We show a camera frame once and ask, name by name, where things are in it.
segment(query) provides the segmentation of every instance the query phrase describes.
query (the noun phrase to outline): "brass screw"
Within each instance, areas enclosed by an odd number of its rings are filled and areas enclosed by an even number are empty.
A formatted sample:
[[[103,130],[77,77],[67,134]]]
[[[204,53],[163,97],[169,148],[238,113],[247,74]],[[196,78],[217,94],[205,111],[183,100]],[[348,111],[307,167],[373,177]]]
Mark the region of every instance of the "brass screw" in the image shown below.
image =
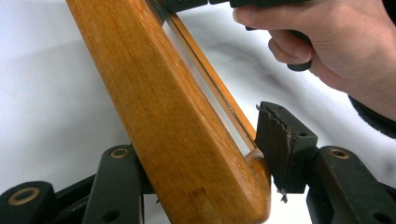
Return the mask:
[[[341,149],[332,149],[330,151],[334,157],[342,160],[347,160],[349,159],[349,154],[347,154],[344,150]]]
[[[117,148],[111,152],[110,156],[114,159],[120,159],[126,157],[128,154],[129,154],[128,149]]]
[[[18,206],[24,203],[32,201],[40,193],[40,189],[37,187],[28,187],[20,189],[11,195],[8,199],[10,205]]]

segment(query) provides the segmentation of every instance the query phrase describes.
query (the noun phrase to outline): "curved wooden edge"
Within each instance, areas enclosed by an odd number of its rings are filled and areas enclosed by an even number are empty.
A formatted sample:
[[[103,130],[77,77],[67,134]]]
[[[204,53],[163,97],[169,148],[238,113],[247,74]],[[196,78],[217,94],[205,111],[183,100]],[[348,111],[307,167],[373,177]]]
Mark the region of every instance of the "curved wooden edge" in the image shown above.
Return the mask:
[[[262,187],[271,191],[271,174],[264,155],[256,147],[245,156],[246,163],[254,170],[257,180]]]
[[[67,0],[172,223],[260,223],[270,192],[141,0]]]

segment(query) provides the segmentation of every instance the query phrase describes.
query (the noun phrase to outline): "black sleeve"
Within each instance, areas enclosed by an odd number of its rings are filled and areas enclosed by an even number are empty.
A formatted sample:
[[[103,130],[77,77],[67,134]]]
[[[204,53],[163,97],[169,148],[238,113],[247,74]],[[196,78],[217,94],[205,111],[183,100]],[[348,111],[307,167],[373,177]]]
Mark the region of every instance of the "black sleeve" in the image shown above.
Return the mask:
[[[373,128],[379,130],[381,133],[396,139],[396,122],[387,119],[373,110],[371,110],[369,107],[363,105],[359,101],[353,99],[352,97],[349,96],[350,102],[352,105],[355,107],[356,111],[358,111],[359,115],[361,116],[364,121],[366,121],[368,124],[370,124]]]
[[[396,23],[396,6],[395,0],[382,0],[384,7],[388,12],[388,15],[392,19],[393,23]]]

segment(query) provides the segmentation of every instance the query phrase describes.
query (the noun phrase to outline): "finger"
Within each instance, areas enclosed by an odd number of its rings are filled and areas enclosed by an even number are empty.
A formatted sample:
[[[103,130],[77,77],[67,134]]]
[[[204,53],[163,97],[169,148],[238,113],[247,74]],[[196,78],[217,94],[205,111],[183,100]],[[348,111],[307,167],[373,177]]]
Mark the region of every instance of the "finger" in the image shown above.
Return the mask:
[[[273,38],[268,42],[268,49],[274,54],[274,57],[281,63],[297,64],[300,60],[292,55],[289,55],[283,50]]]
[[[275,42],[283,49],[283,51],[295,58],[295,62],[307,63],[312,59],[312,56],[314,55],[314,49],[292,32],[285,30],[273,30],[269,31],[269,33]]]
[[[312,59],[311,68],[309,71],[317,76],[326,85],[339,91],[344,91],[345,84],[348,83],[348,80],[338,76],[331,69],[329,69],[329,67],[326,66],[317,55],[315,55]]]
[[[297,21],[302,18],[308,5],[288,4],[279,7],[239,7],[233,10],[236,22],[248,27],[263,30],[299,29],[304,23]]]

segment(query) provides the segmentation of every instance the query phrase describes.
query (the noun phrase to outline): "wood strip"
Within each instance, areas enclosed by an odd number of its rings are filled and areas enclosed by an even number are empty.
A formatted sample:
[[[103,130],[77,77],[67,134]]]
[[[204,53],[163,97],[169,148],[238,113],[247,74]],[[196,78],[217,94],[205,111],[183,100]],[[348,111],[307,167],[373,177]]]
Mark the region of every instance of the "wood strip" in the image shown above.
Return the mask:
[[[270,191],[141,0],[67,0],[172,223],[259,223]]]
[[[189,54],[206,84],[214,93],[221,107],[233,123],[233,126],[247,144],[247,147],[250,150],[255,149],[256,144],[254,143],[254,139],[256,137],[256,131],[222,82],[212,64],[201,51],[186,26],[176,14],[171,14],[166,21]]]

